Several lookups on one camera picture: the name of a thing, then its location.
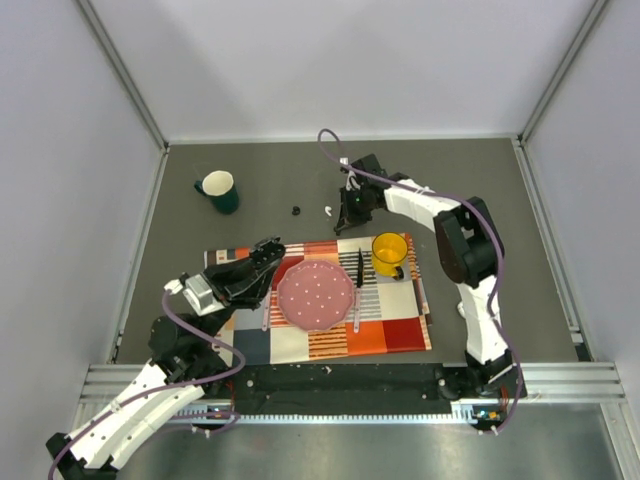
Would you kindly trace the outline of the black earbud charging case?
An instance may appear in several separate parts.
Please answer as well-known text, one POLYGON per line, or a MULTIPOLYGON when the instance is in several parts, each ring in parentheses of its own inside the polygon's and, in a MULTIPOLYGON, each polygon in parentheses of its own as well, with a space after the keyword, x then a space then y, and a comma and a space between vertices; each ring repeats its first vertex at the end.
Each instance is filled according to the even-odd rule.
POLYGON ((286 253, 286 247, 279 236, 271 236, 260 240, 251 249, 249 257, 256 265, 280 262, 286 253))

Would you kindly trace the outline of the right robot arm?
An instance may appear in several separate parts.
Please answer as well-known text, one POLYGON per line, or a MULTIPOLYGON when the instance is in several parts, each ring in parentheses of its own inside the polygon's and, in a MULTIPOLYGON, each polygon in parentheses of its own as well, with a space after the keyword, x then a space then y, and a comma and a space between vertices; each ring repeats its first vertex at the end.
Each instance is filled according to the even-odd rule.
POLYGON ((336 232, 370 221, 375 209, 405 216, 435 234, 439 262, 457 286, 458 309, 466 321, 466 369, 436 373, 440 394, 451 400, 511 393, 520 397, 520 362, 501 326, 497 289, 504 249, 486 204, 437 194, 402 174, 387 175, 375 155, 354 162, 342 158, 347 181, 341 188, 336 232))

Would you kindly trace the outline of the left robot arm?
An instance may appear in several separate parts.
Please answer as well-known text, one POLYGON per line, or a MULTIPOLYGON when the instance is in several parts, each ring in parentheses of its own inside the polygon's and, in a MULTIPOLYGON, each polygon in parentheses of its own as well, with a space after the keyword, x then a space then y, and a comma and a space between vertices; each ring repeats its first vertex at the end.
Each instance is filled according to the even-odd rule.
POLYGON ((217 334, 238 310, 269 298, 286 249, 278 240, 246 257, 182 274, 163 288, 162 316, 149 339, 151 357, 93 418, 46 443, 49 478, 114 479, 142 444, 195 400, 220 394, 246 356, 217 334))

